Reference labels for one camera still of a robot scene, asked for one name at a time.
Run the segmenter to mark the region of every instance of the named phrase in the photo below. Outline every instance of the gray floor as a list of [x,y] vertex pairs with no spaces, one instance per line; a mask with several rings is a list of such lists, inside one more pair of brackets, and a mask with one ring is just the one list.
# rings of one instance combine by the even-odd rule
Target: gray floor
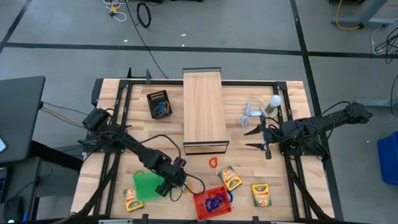
[[[24,3],[24,0],[0,0],[0,39],[6,35]],[[370,35],[374,29],[345,32],[330,24],[336,4],[329,4],[327,0],[296,0],[296,3],[308,51],[371,52]],[[358,14],[366,4],[345,4],[341,15]],[[381,16],[398,17],[396,10],[391,7]],[[139,28],[151,46],[300,50],[289,0],[166,1],[152,7],[151,11],[150,28]],[[380,30],[375,41],[385,39],[393,28],[395,26]],[[33,0],[9,42],[142,46],[132,22],[129,19],[118,22],[107,16],[101,0],[84,3]],[[302,80],[312,108],[301,56],[208,52],[153,54],[170,78],[180,78],[185,67],[222,67],[224,79]],[[383,59],[374,58],[310,57],[310,63],[322,110],[341,100],[388,98],[398,69],[398,60],[386,65]],[[129,67],[133,75],[143,75],[148,68],[153,76],[162,78],[145,51],[6,47],[0,54],[0,79],[44,75],[44,101],[85,112],[92,109],[90,94],[95,78],[125,77]],[[381,180],[376,143],[396,131],[398,120],[388,110],[372,109],[371,112],[374,118],[368,124],[338,128],[330,139],[341,206],[347,221],[395,223],[398,187]],[[77,121],[84,118],[64,113]],[[84,131],[39,113],[35,140],[60,147],[76,144],[84,137]],[[79,155],[81,149],[70,154]],[[56,184],[67,183],[71,187],[62,192],[62,196],[43,198],[38,218],[64,217],[72,203],[76,173],[52,167],[54,175],[42,184],[41,194],[53,194],[50,189]],[[63,206],[45,212],[60,204]]]

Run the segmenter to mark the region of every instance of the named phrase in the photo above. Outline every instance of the blue container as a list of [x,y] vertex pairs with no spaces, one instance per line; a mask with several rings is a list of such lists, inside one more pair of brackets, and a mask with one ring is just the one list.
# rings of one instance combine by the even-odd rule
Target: blue container
[[398,131],[377,141],[381,177],[388,184],[398,185]]

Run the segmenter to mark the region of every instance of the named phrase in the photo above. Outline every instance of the red basket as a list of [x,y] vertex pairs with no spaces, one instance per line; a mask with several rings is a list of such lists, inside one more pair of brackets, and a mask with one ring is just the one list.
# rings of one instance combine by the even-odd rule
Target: red basket
[[194,195],[198,219],[204,220],[232,211],[225,187],[206,190],[201,195]]

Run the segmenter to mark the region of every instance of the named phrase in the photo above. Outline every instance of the green object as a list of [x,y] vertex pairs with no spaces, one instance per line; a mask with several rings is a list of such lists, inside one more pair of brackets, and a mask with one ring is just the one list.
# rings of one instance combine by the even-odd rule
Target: green object
[[146,174],[133,175],[134,185],[136,186],[136,197],[140,202],[147,200],[156,199],[161,197],[160,194],[156,193],[158,185],[162,185],[163,178],[148,172]]

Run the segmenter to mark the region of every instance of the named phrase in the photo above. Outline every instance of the yellow crayon box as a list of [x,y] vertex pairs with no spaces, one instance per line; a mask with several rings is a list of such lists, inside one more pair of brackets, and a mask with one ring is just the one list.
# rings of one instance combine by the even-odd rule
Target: yellow crayon box
[[124,197],[126,198],[126,209],[128,212],[144,207],[144,202],[137,200],[134,187],[124,190]]
[[229,191],[232,191],[242,184],[242,180],[238,177],[238,175],[235,173],[234,169],[232,169],[231,166],[223,169],[221,172],[218,173],[218,175]]
[[271,206],[271,195],[269,194],[268,184],[253,184],[251,186],[256,207]]

